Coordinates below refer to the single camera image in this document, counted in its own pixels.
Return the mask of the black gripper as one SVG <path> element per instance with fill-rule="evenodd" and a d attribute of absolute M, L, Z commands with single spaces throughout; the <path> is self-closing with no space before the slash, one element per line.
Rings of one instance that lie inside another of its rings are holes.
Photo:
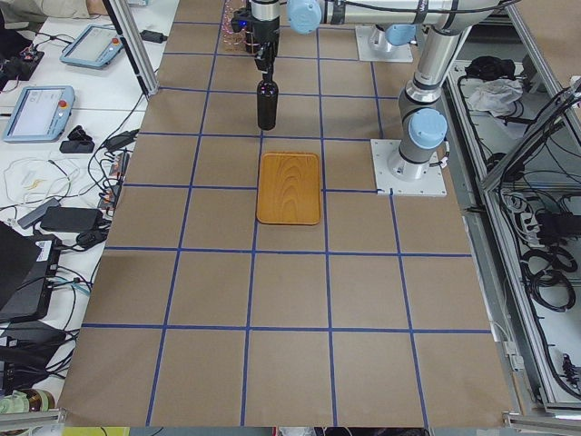
<path fill-rule="evenodd" d="M 252 34 L 258 49 L 254 56 L 255 64 L 259 71 L 272 73 L 274 62 L 278 54 L 280 40 L 280 18 L 269 21 L 261 21 L 252 18 Z"/>

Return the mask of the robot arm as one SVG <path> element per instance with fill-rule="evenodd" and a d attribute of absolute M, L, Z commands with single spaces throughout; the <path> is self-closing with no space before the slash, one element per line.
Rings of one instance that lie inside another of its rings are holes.
<path fill-rule="evenodd" d="M 369 48 L 387 53 L 397 47 L 408 45 L 416 35 L 415 25 L 374 25 L 369 36 Z"/>
<path fill-rule="evenodd" d="M 429 124 L 444 120 L 435 109 L 441 87 L 472 26 L 506 6 L 504 1 L 249 1 L 231 19 L 234 32 L 250 33 L 255 64 L 262 73 L 257 86 L 257 123 L 263 131 L 276 125 L 279 88 L 273 80 L 280 40 L 280 10 L 287 8 L 291 29 L 301 35 L 320 25 L 427 25 L 428 37 L 416 71 L 399 97 L 404 129 L 393 173 L 403 179 L 421 177 L 443 140 L 427 144 L 414 132 L 425 118 Z"/>

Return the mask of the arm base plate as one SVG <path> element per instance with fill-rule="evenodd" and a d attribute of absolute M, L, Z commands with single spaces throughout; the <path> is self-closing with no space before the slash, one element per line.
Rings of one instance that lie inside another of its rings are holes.
<path fill-rule="evenodd" d="M 359 25 L 355 28 L 359 60 L 364 62 L 411 63 L 414 25 Z"/>
<path fill-rule="evenodd" d="M 410 163 L 399 153 L 400 140 L 370 141 L 378 195 L 445 197 L 447 189 L 438 153 L 427 163 Z"/>

